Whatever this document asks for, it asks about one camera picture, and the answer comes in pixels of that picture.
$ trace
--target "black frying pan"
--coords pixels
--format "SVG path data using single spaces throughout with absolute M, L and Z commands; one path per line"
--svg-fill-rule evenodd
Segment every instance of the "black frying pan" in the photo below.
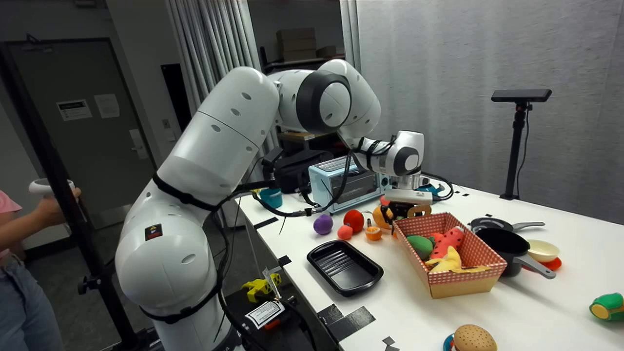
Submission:
M 556 277 L 555 271 L 551 271 L 549 267 L 545 267 L 529 256 L 531 244 L 523 236 L 504 228 L 482 228 L 477 234 L 508 261 L 504 277 L 514 277 L 521 273 L 521 267 L 529 267 L 545 275 L 547 279 Z
M 545 222 L 506 222 L 502 219 L 494 219 L 494 217 L 480 217 L 469 222 L 469 226 L 478 232 L 482 228 L 502 228 L 502 230 L 510 230 L 510 232 L 519 232 L 527 226 L 545 226 Z

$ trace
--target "pan handle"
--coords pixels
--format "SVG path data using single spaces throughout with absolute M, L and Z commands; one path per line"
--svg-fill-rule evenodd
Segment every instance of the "pan handle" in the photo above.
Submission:
M 547 279 L 555 279 L 556 277 L 555 271 L 551 271 L 549 267 L 545 267 L 543 263 L 533 259 L 529 254 L 517 256 L 516 261 L 521 263 L 523 267 L 529 267 L 531 271 L 537 271 L 537 273 L 545 275 Z
M 529 226 L 547 226 L 547 222 L 516 222 L 516 224 L 512 224 L 514 232 L 519 232 Z

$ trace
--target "table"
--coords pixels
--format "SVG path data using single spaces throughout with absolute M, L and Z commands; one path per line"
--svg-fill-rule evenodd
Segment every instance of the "table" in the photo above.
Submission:
M 299 195 L 285 195 L 282 211 L 305 209 Z M 252 197 L 241 197 L 241 207 L 252 224 L 270 217 Z M 377 203 L 360 207 L 369 215 Z M 393 337 L 397 349 L 441 349 L 445 337 L 463 324 L 486 328 L 500 349 L 624 349 L 624 324 L 605 324 L 590 314 L 594 298 L 607 293 L 624 293 L 624 226 L 605 222 L 527 201 L 506 201 L 500 195 L 471 187 L 457 187 L 451 201 L 434 205 L 434 213 L 451 213 L 465 224 L 473 219 L 494 215 L 510 222 L 545 220 L 545 228 L 523 230 L 529 238 L 541 238 L 560 248 L 564 267 L 549 281 L 523 271 L 514 279 L 502 279 L 490 293 L 432 298 L 418 281 L 406 252 L 387 236 L 369 244 L 365 234 L 352 240 L 356 248 L 385 267 L 385 277 L 369 293 L 346 298 L 307 261 L 307 254 L 330 240 L 342 224 L 334 219 L 334 234 L 319 236 L 313 219 L 287 219 L 258 228 L 274 254 L 289 256 L 285 269 L 307 295 L 315 310 L 336 304 L 344 314 L 361 306 L 377 318 L 367 328 L 346 337 L 344 349 L 387 349 L 385 337 Z

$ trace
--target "black tray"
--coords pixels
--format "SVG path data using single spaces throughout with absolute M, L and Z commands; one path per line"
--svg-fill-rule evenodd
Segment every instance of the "black tray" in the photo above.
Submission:
M 344 297 L 373 289 L 385 275 L 379 263 L 342 240 L 315 248 L 309 261 Z

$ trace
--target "floor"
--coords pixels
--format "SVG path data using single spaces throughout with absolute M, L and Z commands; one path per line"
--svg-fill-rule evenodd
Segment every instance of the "floor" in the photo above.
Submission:
M 207 220 L 205 224 L 205 232 L 217 259 L 225 248 L 219 232 L 221 226 L 223 222 L 219 219 Z M 274 267 L 276 259 L 237 207 L 227 209 L 227 226 L 233 259 L 225 279 L 225 293 L 233 293 L 243 283 L 260 277 L 264 267 Z M 110 261 L 116 256 L 120 226 L 96 232 L 92 238 L 102 261 Z M 30 269 L 53 302 L 67 351 L 104 351 L 120 343 L 120 334 L 100 293 L 88 291 L 87 295 L 79 295 L 79 283 L 88 275 L 79 248 L 67 248 L 57 254 L 36 258 L 30 261 Z M 126 314 L 131 320 L 133 330 L 141 332 L 151 328 L 151 322 L 143 312 L 126 300 L 118 287 L 116 291 L 126 306 Z

